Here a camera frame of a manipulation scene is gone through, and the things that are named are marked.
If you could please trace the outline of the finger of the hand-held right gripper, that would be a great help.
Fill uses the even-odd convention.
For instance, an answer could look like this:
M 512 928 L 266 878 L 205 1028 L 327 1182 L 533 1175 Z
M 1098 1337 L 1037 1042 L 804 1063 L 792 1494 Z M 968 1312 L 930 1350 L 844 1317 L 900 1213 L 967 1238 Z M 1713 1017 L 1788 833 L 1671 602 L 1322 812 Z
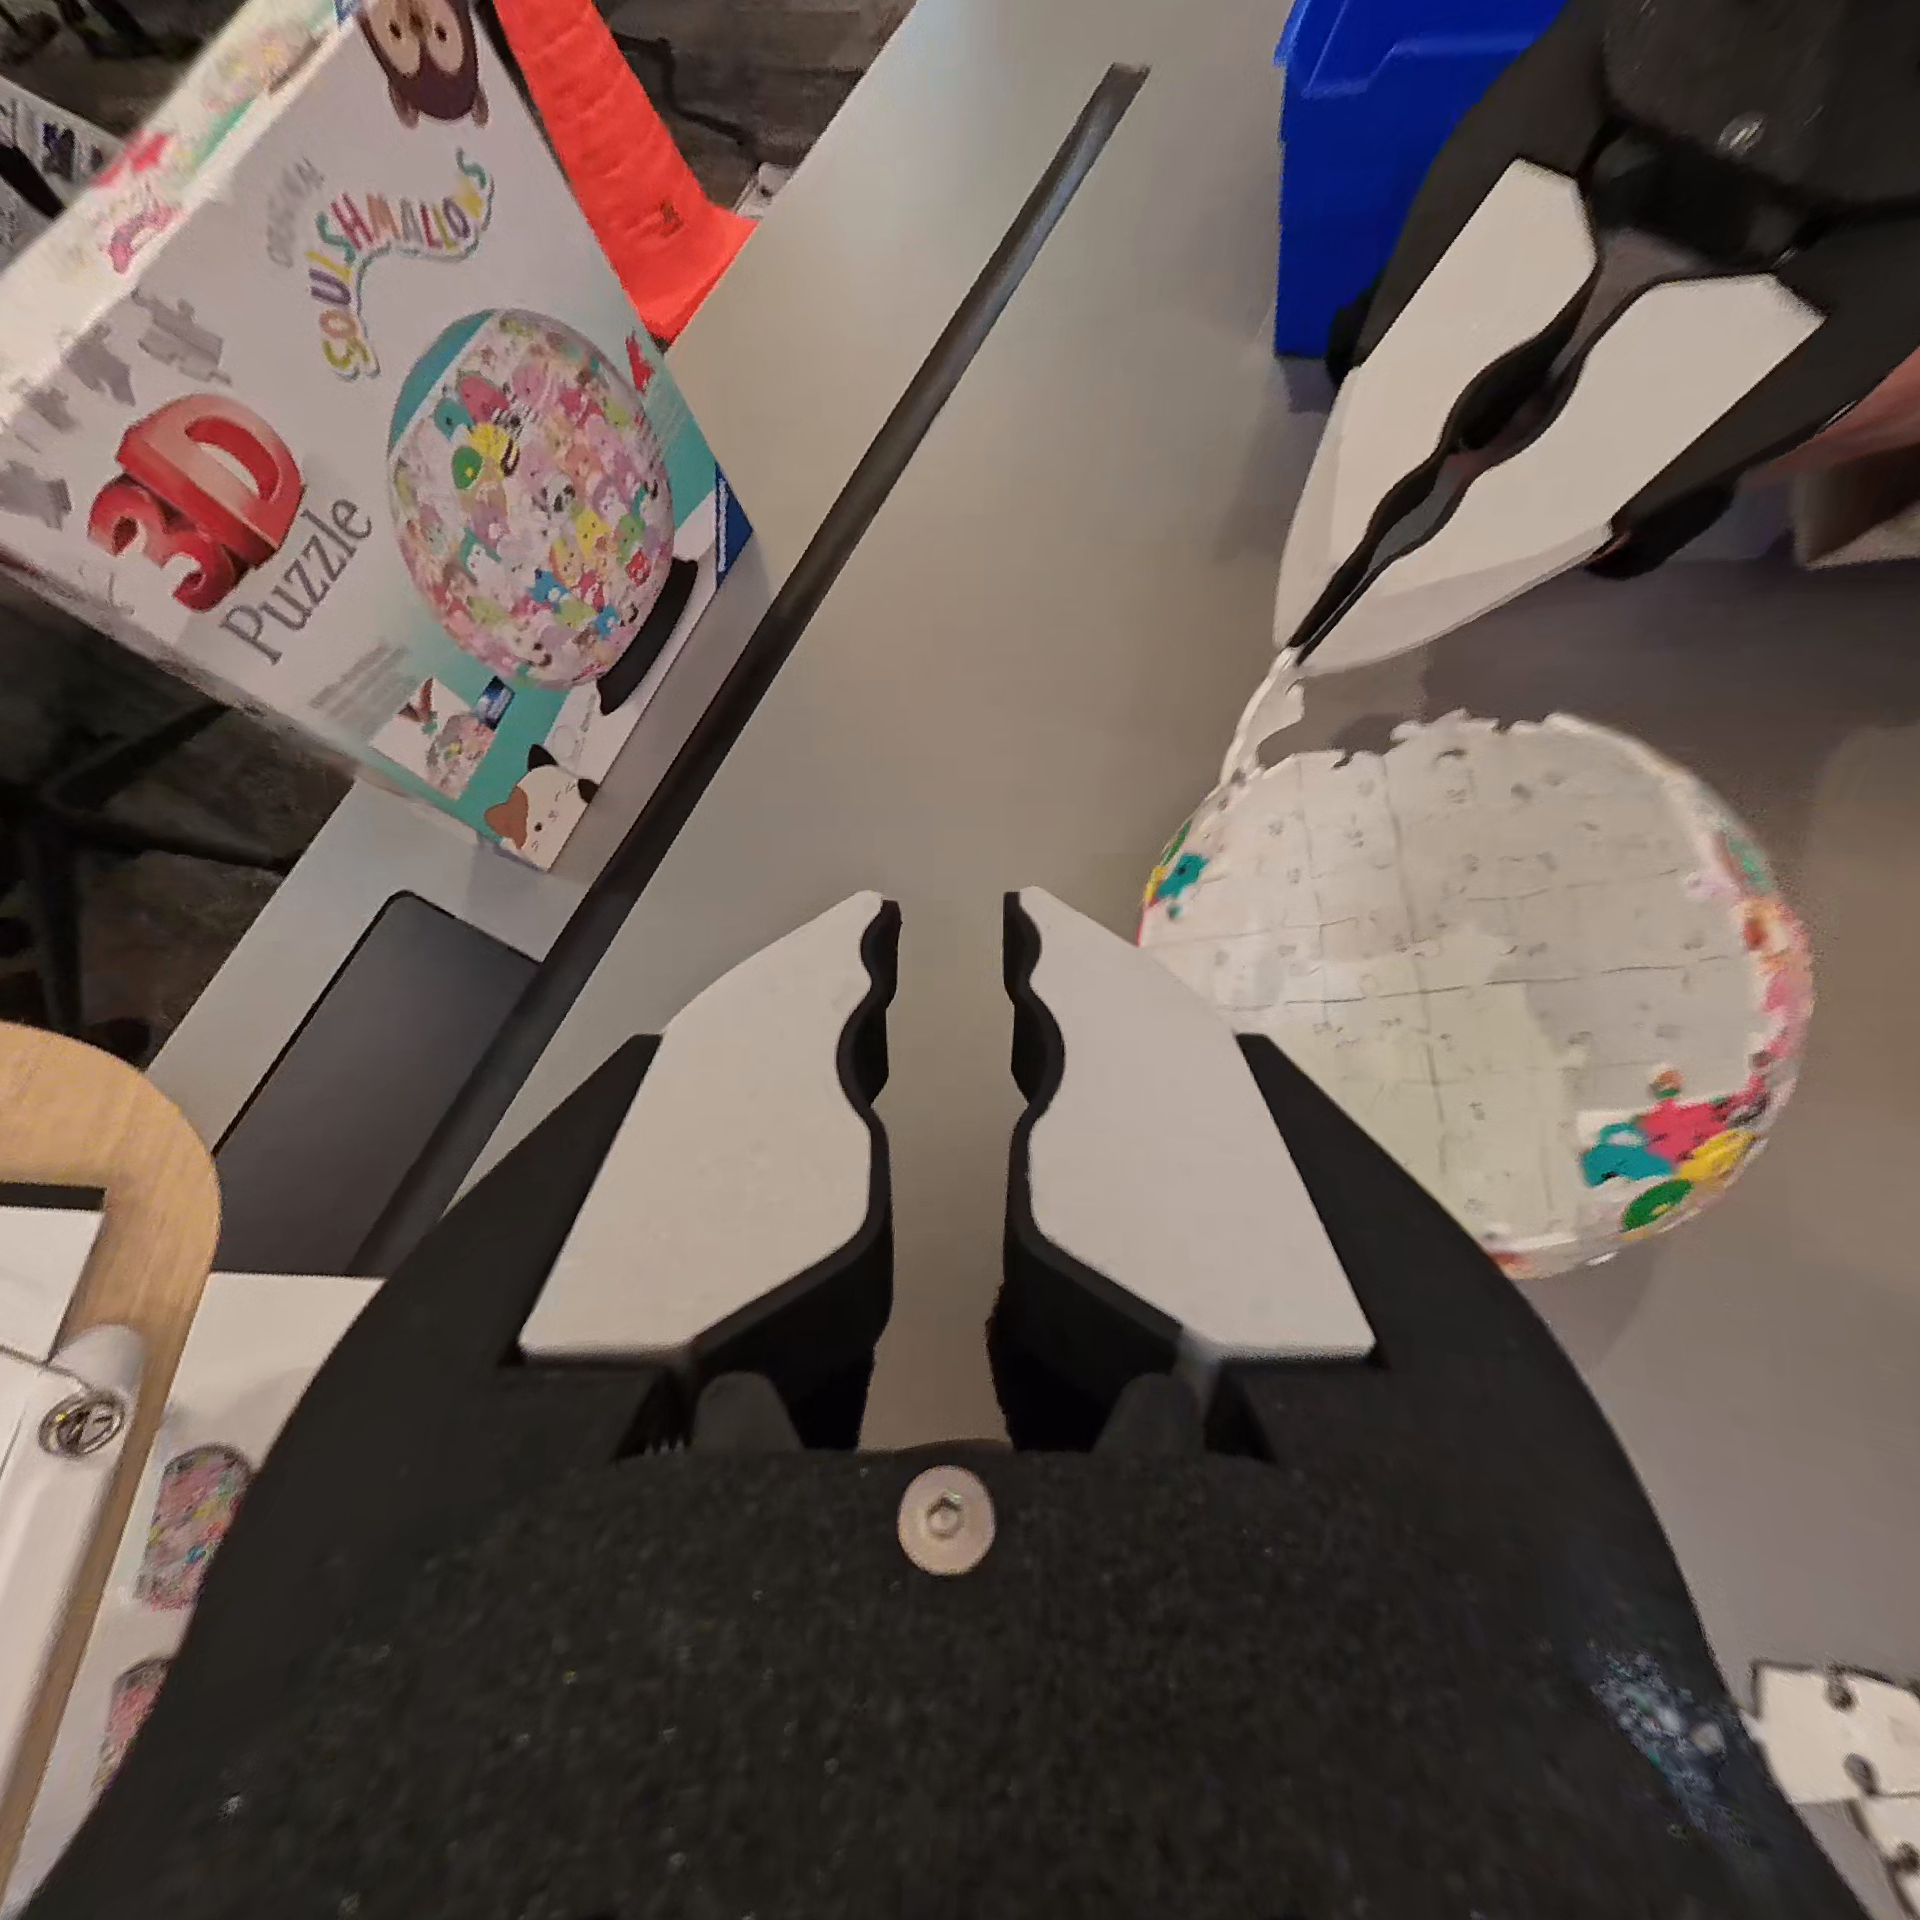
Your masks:
M 1822 324 L 1773 276 L 1641 287 L 1586 350 L 1551 420 L 1470 480 L 1426 536 L 1316 614 L 1298 666 L 1326 674 L 1407 653 L 1593 560 L 1628 502 Z
M 1471 404 L 1551 348 L 1594 273 L 1576 180 L 1512 159 L 1335 392 L 1281 549 L 1280 652 L 1308 653 L 1433 489 Z

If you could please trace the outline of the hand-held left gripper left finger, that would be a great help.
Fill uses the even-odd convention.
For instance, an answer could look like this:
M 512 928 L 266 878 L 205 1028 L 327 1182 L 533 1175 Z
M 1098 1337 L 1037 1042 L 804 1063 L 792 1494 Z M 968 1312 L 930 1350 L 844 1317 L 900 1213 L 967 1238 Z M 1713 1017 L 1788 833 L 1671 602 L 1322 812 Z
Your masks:
M 528 1359 L 813 1388 L 873 1354 L 898 930 L 894 901 L 853 894 L 666 1022 L 521 1327 Z

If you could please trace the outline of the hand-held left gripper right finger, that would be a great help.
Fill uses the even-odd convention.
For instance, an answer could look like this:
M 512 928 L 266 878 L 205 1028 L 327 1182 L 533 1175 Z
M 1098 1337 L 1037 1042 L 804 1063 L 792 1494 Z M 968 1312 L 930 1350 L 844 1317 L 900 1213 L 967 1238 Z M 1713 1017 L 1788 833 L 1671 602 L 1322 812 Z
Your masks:
M 1004 897 L 1001 1337 L 1069 1388 L 1345 1361 L 1376 1333 L 1226 1018 L 1041 889 Z

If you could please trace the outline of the colourful puzzle ball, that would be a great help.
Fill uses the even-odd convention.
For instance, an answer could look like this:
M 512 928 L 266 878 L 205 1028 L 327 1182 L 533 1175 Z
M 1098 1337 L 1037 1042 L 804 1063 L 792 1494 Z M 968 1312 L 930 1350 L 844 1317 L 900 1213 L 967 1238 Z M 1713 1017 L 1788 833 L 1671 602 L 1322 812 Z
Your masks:
M 1236 764 L 1162 847 L 1136 942 L 1512 1280 L 1722 1197 L 1815 1010 L 1760 840 L 1688 768 L 1568 712 Z

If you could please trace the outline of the person's right forearm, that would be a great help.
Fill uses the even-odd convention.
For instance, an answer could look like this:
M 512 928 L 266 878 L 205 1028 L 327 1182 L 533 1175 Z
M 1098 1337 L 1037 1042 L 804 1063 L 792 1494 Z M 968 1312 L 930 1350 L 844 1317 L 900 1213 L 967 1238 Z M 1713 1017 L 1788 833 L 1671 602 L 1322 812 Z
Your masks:
M 1845 568 L 1918 557 L 1918 353 L 1810 444 L 1791 476 L 1791 557 Z

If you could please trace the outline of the white puzzle piece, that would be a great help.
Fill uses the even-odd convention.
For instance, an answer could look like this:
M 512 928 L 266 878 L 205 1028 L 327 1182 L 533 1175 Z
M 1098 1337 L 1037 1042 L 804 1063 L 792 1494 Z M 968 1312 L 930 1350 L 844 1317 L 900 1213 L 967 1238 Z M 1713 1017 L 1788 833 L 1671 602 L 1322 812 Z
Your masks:
M 1845 1665 L 1756 1663 L 1746 1730 L 1797 1808 L 1840 1808 L 1918 1912 L 1918 1689 Z

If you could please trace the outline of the puzzle box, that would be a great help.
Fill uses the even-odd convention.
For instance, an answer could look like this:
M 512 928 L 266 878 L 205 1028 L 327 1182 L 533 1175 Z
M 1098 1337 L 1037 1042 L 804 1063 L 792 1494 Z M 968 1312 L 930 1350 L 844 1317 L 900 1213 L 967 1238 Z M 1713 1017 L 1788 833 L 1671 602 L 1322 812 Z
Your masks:
M 5 578 L 550 870 L 751 542 L 469 4 L 241 4 L 5 269 Z

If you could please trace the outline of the blue plastic bin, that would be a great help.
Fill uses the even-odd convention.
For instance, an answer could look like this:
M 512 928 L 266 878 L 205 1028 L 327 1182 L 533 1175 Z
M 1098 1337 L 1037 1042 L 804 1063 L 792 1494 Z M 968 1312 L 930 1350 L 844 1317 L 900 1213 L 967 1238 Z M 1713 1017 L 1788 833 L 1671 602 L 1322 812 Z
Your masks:
M 1276 48 L 1276 356 L 1320 356 L 1383 269 L 1442 143 L 1559 1 L 1295 1 Z

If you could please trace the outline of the orange plastic object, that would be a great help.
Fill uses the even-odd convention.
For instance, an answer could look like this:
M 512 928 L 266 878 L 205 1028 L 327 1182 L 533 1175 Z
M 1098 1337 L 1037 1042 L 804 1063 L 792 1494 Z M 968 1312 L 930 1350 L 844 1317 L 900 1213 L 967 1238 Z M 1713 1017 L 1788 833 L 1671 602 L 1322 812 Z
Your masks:
M 496 1 L 501 37 L 586 225 L 671 345 L 757 223 L 711 199 L 594 1 Z

